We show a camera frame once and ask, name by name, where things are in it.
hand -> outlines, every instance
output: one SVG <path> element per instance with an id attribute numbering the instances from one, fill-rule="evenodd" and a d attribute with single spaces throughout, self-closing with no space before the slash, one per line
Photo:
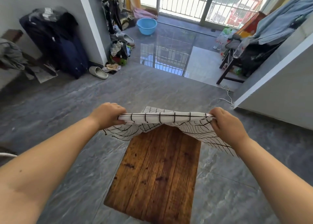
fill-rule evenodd
<path id="1" fill-rule="evenodd" d="M 216 119 L 212 120 L 211 125 L 217 136 L 233 149 L 238 148 L 240 144 L 249 139 L 244 126 L 237 117 L 220 107 L 212 109 L 209 113 L 216 117 Z"/>
<path id="2" fill-rule="evenodd" d="M 126 113 L 126 109 L 117 103 L 104 103 L 96 108 L 88 117 L 99 125 L 99 130 L 103 130 L 113 125 L 125 124 L 125 121 L 117 119 L 122 113 Z"/>

gray cloth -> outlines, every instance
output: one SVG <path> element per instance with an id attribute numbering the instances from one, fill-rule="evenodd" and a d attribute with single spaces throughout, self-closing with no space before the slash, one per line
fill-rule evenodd
<path id="1" fill-rule="evenodd" d="M 287 39 L 295 29 L 291 24 L 302 15 L 313 12 L 313 0 L 290 0 L 258 23 L 251 43 L 275 45 Z"/>
<path id="2" fill-rule="evenodd" d="M 20 48 L 13 42 L 0 38 L 0 61 L 6 67 L 17 70 L 24 70 L 28 62 L 23 58 Z"/>

wooden board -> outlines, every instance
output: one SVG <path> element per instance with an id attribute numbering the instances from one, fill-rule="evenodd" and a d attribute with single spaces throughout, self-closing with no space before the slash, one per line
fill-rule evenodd
<path id="1" fill-rule="evenodd" d="M 134 137 L 104 205 L 151 223 L 190 223 L 200 147 L 167 125 Z"/>

